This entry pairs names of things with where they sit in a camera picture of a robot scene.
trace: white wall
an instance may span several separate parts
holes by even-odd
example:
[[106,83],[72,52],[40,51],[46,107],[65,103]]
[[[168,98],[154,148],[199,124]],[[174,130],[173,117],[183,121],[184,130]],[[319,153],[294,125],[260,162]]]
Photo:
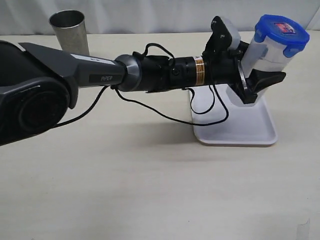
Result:
[[208,32],[214,16],[252,30],[263,14],[320,30],[320,0],[0,0],[0,35],[53,34],[51,14],[84,12],[89,33]]

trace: white tray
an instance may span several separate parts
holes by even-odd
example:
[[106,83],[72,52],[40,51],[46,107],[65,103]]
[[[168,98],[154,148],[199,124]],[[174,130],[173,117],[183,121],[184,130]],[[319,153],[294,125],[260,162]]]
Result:
[[[217,85],[216,88],[229,110],[229,118],[216,125],[193,126],[194,134],[202,144],[208,146],[269,147],[277,142],[278,135],[275,124],[263,96],[255,105],[246,106],[239,101],[230,101],[229,96],[232,91],[228,85]],[[194,87],[193,90],[195,91],[192,102],[194,111],[203,112],[208,109],[213,100],[209,87]],[[226,112],[216,96],[215,106],[210,112],[198,115],[191,111],[191,115],[194,123],[205,124],[223,119]]]

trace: white table surface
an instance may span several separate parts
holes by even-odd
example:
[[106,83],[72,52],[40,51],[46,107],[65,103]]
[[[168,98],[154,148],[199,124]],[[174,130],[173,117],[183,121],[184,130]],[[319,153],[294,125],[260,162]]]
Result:
[[[250,41],[252,32],[241,33]],[[310,219],[320,239],[320,32],[265,94],[279,140],[268,148],[208,147],[107,90],[74,124],[0,147],[0,240],[295,240]],[[210,33],[90,35],[92,56],[145,44],[198,56]],[[54,36],[0,36],[60,48]],[[152,49],[150,53],[161,54]],[[82,113],[99,88],[81,89]],[[188,93],[126,93],[189,121]]]

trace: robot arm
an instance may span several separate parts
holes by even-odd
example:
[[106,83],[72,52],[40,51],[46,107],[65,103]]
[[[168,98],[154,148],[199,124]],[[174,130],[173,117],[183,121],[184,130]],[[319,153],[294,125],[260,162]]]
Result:
[[[244,104],[257,93],[280,83],[282,71],[252,70],[245,77],[241,61],[249,47],[232,24],[219,16],[201,56],[175,58],[156,43],[144,53],[124,54],[115,60],[70,54],[20,43],[25,51],[0,41],[0,146],[54,128],[67,109],[76,106],[78,89],[113,86],[122,92],[165,92],[206,85],[228,84]],[[167,55],[148,55],[158,47]]]

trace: stainless steel cup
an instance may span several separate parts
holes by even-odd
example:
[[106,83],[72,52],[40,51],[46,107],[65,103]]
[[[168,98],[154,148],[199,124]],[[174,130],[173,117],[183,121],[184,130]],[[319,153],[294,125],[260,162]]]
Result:
[[49,18],[62,50],[89,56],[85,15],[77,10],[63,10]]

